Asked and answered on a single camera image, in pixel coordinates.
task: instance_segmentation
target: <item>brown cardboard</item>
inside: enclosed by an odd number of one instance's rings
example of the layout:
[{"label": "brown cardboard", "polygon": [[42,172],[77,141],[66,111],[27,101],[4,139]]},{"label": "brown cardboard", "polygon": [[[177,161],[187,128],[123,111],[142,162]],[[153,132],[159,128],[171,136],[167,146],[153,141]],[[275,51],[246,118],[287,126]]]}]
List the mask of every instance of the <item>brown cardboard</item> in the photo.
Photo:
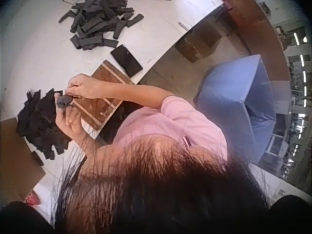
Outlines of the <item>brown cardboard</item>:
[{"label": "brown cardboard", "polygon": [[11,118],[0,123],[0,192],[1,201],[24,201],[45,175],[32,160],[24,138],[15,133],[17,121]]},{"label": "brown cardboard", "polygon": [[213,54],[221,38],[209,20],[203,19],[176,43],[175,48],[190,62],[196,62]]}]

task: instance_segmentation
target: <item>black smartphone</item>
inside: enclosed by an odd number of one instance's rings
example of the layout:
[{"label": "black smartphone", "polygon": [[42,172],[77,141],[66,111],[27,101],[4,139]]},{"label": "black smartphone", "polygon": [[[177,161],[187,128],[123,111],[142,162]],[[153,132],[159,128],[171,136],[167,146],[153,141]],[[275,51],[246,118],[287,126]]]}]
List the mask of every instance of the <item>black smartphone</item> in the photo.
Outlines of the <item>black smartphone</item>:
[{"label": "black smartphone", "polygon": [[111,52],[111,54],[129,77],[134,76],[143,69],[136,58],[124,45],[118,46]]}]

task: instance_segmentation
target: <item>pink shirt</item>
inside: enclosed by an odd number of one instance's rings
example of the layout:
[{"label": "pink shirt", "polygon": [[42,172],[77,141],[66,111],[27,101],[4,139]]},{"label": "pink shirt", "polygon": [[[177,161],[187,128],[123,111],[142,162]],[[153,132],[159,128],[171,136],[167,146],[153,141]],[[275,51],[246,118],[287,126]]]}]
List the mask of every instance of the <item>pink shirt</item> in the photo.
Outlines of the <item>pink shirt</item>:
[{"label": "pink shirt", "polygon": [[165,98],[160,110],[143,107],[131,113],[119,128],[114,143],[125,147],[147,134],[171,137],[181,146],[186,145],[187,138],[190,145],[227,158],[227,143],[221,129],[179,97]]}]

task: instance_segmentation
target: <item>wooden board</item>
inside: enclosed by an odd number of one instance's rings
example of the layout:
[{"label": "wooden board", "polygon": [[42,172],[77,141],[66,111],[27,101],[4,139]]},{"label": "wooden board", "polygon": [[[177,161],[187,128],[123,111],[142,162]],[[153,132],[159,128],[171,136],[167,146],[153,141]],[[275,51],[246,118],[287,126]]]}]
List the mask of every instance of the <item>wooden board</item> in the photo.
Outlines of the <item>wooden board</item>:
[{"label": "wooden board", "polygon": [[[93,78],[123,84],[133,84],[132,81],[119,71],[109,61],[105,60],[92,75]],[[74,105],[81,111],[81,117],[94,130],[104,127],[109,118],[122,103],[122,100],[105,99],[75,99]]]}]

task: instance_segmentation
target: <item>hand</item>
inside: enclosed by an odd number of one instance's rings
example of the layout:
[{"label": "hand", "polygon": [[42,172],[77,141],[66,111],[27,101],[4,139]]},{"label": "hand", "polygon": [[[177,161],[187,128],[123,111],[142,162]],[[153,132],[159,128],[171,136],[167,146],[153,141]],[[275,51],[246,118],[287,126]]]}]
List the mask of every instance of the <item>hand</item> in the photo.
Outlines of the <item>hand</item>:
[{"label": "hand", "polygon": [[[54,94],[55,102],[59,96],[58,93]],[[66,109],[61,109],[56,105],[55,123],[62,132],[77,143],[88,136],[81,125],[80,112],[76,107],[68,106]]]},{"label": "hand", "polygon": [[92,78],[85,74],[79,74],[69,80],[65,93],[70,96],[89,99],[103,98],[106,83],[108,82]]}]

